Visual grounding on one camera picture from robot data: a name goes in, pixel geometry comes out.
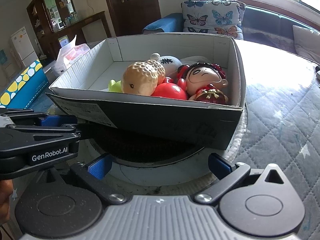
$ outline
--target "pillow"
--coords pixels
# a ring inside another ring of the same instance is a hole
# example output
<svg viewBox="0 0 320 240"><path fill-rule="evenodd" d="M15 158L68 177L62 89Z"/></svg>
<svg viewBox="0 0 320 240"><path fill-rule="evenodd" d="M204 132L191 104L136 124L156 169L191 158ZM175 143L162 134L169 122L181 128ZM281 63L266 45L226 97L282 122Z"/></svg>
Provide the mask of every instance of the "pillow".
<svg viewBox="0 0 320 240"><path fill-rule="evenodd" d="M296 25L292 28L297 54L320 64L320 33Z"/></svg>
<svg viewBox="0 0 320 240"><path fill-rule="evenodd" d="M224 0L192 1L181 4L184 32L213 33L243 40L240 5Z"/></svg>
<svg viewBox="0 0 320 240"><path fill-rule="evenodd" d="M212 1L212 0L192 0L192 1ZM245 3L237 0L215 0L215 1L227 1L227 2L236 2L240 5L240 18L241 22L243 21L244 12L245 12Z"/></svg>

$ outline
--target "refrigerator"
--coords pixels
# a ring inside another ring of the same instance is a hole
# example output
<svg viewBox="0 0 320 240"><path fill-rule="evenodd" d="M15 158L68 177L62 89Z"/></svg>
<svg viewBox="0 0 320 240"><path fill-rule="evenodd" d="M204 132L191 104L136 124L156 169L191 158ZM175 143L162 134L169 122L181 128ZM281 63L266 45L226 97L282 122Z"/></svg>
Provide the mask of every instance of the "refrigerator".
<svg viewBox="0 0 320 240"><path fill-rule="evenodd" d="M20 69L25 69L38 59L25 27L11 35L10 46Z"/></svg>

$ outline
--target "green toy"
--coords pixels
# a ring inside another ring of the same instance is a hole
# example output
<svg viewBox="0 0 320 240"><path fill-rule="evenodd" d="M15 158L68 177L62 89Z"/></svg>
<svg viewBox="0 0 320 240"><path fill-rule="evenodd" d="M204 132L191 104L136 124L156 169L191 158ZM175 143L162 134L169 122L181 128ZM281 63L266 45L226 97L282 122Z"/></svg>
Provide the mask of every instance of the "green toy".
<svg viewBox="0 0 320 240"><path fill-rule="evenodd" d="M122 93L121 90L121 80L116 82L115 80L110 80L109 85L109 92L116 92L116 93Z"/></svg>

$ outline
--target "plastic bag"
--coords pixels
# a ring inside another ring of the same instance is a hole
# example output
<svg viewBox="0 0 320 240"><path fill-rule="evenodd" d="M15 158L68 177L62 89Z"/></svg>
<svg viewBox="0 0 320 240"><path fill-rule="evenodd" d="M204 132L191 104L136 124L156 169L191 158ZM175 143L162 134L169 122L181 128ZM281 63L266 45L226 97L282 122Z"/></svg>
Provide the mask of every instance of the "plastic bag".
<svg viewBox="0 0 320 240"><path fill-rule="evenodd" d="M70 43L60 49L57 62L54 67L52 67L53 74L56 77L62 75L72 64L77 62L90 50L87 44L76 46L76 38L77 36L75 36Z"/></svg>

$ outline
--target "yellow polka dot box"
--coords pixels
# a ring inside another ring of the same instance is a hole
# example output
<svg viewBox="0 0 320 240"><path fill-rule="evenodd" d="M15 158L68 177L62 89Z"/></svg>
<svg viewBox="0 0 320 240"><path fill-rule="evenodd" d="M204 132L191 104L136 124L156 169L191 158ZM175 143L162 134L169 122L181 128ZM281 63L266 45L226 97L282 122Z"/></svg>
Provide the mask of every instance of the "yellow polka dot box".
<svg viewBox="0 0 320 240"><path fill-rule="evenodd" d="M0 107L28 108L48 83L42 65L37 59L0 94Z"/></svg>

